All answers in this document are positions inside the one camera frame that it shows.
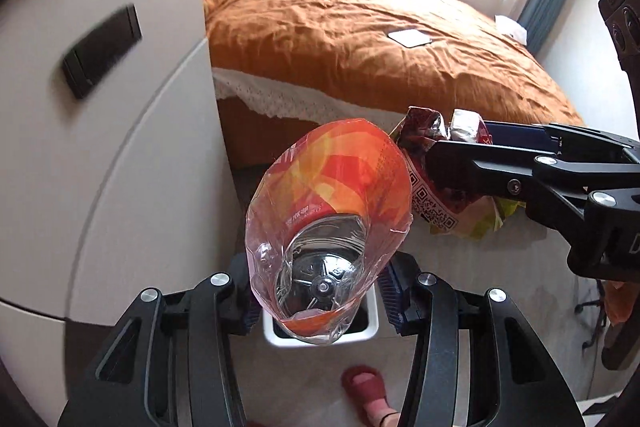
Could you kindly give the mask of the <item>orange bed cover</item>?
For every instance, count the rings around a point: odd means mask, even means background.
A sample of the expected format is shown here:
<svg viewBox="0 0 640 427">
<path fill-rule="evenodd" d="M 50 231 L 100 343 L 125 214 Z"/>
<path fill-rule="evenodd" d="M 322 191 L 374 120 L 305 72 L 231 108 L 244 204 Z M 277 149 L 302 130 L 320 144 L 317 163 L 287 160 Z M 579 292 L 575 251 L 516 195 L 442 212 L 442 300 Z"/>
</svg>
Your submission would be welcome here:
<svg viewBox="0 0 640 427">
<path fill-rule="evenodd" d="M 204 16 L 212 68 L 402 115 L 422 106 L 517 124 L 582 123 L 525 46 L 458 0 L 204 0 Z M 432 43 L 406 49 L 386 36 L 411 28 Z M 217 103 L 235 169 L 270 164 L 320 126 L 259 115 L 239 98 Z"/>
</svg>

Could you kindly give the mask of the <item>red snack bag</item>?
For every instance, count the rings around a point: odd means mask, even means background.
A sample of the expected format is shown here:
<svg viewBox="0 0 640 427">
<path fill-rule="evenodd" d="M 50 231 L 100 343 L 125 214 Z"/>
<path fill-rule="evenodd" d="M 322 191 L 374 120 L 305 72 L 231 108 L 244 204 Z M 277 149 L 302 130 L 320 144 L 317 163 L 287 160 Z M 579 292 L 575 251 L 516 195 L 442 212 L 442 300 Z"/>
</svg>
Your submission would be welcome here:
<svg viewBox="0 0 640 427">
<path fill-rule="evenodd" d="M 412 211 L 428 223 L 431 233 L 482 239 L 523 206 L 473 190 L 461 159 L 440 145 L 490 144 L 492 136 L 480 114 L 457 108 L 447 119 L 436 109 L 411 106 L 390 137 L 405 158 Z"/>
</svg>

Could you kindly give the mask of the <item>white cabinet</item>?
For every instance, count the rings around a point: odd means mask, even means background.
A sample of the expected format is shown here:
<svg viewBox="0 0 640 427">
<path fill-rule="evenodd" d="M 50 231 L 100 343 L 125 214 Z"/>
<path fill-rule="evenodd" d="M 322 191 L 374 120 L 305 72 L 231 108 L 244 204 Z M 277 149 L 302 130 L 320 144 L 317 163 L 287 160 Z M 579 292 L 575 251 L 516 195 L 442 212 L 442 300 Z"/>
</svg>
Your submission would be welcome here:
<svg viewBox="0 0 640 427">
<path fill-rule="evenodd" d="M 62 58 L 127 4 L 142 39 L 76 100 Z M 1 358 L 43 421 L 66 401 L 66 327 L 194 286 L 239 223 L 203 0 L 2 1 Z"/>
</svg>

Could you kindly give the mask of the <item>white tablet on bed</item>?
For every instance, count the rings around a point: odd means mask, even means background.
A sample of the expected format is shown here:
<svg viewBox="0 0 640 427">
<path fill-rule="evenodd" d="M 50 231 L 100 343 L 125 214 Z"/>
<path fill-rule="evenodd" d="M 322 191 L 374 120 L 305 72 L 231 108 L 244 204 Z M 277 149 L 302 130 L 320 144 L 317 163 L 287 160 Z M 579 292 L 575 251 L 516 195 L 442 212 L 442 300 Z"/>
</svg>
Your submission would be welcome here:
<svg viewBox="0 0 640 427">
<path fill-rule="evenodd" d="M 406 49 L 428 46 L 432 43 L 432 38 L 429 34 L 416 28 L 393 30 L 388 32 L 386 36 Z"/>
</svg>

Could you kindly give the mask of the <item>white lace bed skirt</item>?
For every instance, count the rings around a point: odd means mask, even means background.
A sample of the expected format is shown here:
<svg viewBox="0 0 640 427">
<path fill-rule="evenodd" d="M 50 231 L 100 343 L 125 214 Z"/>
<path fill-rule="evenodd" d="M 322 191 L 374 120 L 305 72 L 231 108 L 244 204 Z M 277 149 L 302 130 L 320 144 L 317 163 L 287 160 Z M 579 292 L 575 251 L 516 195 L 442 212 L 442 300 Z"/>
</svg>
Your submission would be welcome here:
<svg viewBox="0 0 640 427">
<path fill-rule="evenodd" d="M 401 113 L 363 107 L 332 98 L 317 89 L 245 74 L 232 69 L 212 68 L 216 98 L 239 98 L 250 110 L 269 118 L 292 118 L 329 124 L 334 120 L 363 118 L 385 131 L 401 121 Z"/>
</svg>

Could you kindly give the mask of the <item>yellow orange chip can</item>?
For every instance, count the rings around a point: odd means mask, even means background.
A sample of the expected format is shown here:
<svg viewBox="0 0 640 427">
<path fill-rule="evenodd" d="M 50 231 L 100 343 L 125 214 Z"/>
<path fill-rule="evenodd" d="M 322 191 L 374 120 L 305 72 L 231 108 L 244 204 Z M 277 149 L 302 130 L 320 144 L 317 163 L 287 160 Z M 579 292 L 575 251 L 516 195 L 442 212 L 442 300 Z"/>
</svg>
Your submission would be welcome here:
<svg viewBox="0 0 640 427">
<path fill-rule="evenodd" d="M 335 343 L 411 223 L 409 173 L 390 136 L 365 119 L 322 124 L 269 167 L 248 205 L 252 291 L 288 335 Z"/>
</svg>

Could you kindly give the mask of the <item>red slipper foot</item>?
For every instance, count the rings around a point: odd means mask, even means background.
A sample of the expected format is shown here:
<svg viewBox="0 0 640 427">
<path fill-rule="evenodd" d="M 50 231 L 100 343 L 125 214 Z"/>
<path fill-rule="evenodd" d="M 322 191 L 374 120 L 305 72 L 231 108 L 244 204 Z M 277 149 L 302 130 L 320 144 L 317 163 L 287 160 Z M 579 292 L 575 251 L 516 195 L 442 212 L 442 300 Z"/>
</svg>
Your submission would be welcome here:
<svg viewBox="0 0 640 427">
<path fill-rule="evenodd" d="M 341 384 L 363 426 L 396 427 L 400 412 L 387 401 L 384 379 L 374 367 L 356 365 L 345 369 Z"/>
</svg>

